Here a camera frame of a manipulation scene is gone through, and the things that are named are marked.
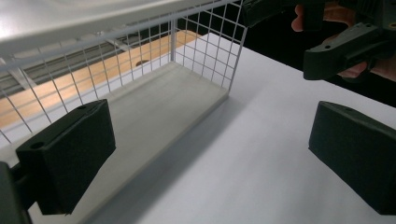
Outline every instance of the wooden floor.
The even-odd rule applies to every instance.
[[[196,39],[198,34],[190,31],[177,32],[177,47],[187,44]],[[167,54],[171,48],[170,36],[152,41],[141,48],[125,51],[117,56],[95,63],[89,67],[81,68],[72,74],[58,77],[33,87],[33,90],[21,91],[0,100],[0,128],[6,127],[13,122],[20,121],[42,112],[44,108],[59,104],[78,95],[79,92],[87,91],[107,81],[118,77],[120,74],[131,71],[139,64]]]

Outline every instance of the metal wire grid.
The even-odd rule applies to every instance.
[[[247,33],[240,22],[241,8],[242,2],[230,3],[179,19],[185,23],[177,27],[179,31],[192,29],[207,35],[176,50],[176,61],[230,90]]]
[[[12,94],[15,91],[12,89],[1,90],[0,148],[50,125],[73,108],[96,100],[170,61],[181,63],[230,89],[246,28],[239,24],[241,2],[226,5],[220,14],[216,12],[216,7],[229,2],[232,1],[213,1],[209,5],[128,24],[115,31],[83,36],[72,44],[61,42],[57,49],[46,51],[45,48],[37,48],[38,54],[34,57],[18,59],[15,56],[20,54],[14,54],[11,61],[0,66],[0,70],[19,69],[29,88],[17,94]],[[229,8],[236,8],[236,14],[226,16]],[[201,23],[203,16],[209,17],[208,23]],[[214,20],[219,20],[220,24],[215,24]],[[180,22],[184,22],[185,27],[177,26]],[[197,40],[176,50],[189,37]],[[105,41],[113,42],[114,50],[102,51]],[[199,42],[203,42],[205,47],[198,48]],[[100,55],[88,57],[87,52],[93,47],[98,48]],[[69,58],[77,51],[82,52],[83,62],[70,63]],[[109,58],[116,62],[107,63]],[[62,59],[65,67],[51,70],[49,64],[55,59]],[[43,85],[36,87],[24,72],[24,69],[39,63],[42,65],[40,69],[47,73],[47,76],[40,78],[48,81],[38,79],[38,82],[44,82],[47,88],[39,89]],[[93,70],[94,65],[100,69]],[[69,79],[69,83],[64,85],[60,79]]]

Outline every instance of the wire basket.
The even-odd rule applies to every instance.
[[[213,1],[47,46],[0,52],[0,147],[170,62],[229,90],[246,33],[240,8],[240,2]]]

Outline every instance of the screw hole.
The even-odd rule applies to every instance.
[[[136,66],[139,66],[140,64],[142,64],[142,63],[146,63],[146,62],[148,62],[149,60],[143,60],[143,61],[140,61],[140,62],[138,62],[138,63],[136,63]]]
[[[32,145],[30,146],[30,148],[31,148],[31,149],[39,149],[39,148],[41,148],[41,147],[43,147],[43,146],[44,146],[44,143],[43,143],[43,142],[37,142],[37,143],[32,144]]]

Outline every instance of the wooden shelf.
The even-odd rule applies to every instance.
[[[198,34],[194,32],[179,31],[176,33],[177,47],[187,44],[198,37]],[[40,99],[39,101],[43,107],[47,109],[59,104],[62,101],[60,97],[66,101],[77,96],[78,91],[84,92],[92,89],[92,81],[95,86],[100,85],[108,79],[118,77],[120,74],[131,71],[136,68],[136,65],[141,63],[141,61],[150,61],[164,54],[168,54],[170,48],[170,36],[165,36],[143,45],[142,48],[125,51],[103,62],[79,69],[72,74],[55,78],[53,82],[48,81],[35,86],[33,87],[33,91]],[[13,94],[9,99],[12,104],[18,108],[19,113],[25,119],[28,119],[36,113],[43,112],[32,90]],[[21,121],[20,116],[14,110],[12,104],[6,98],[0,100],[0,128]]]

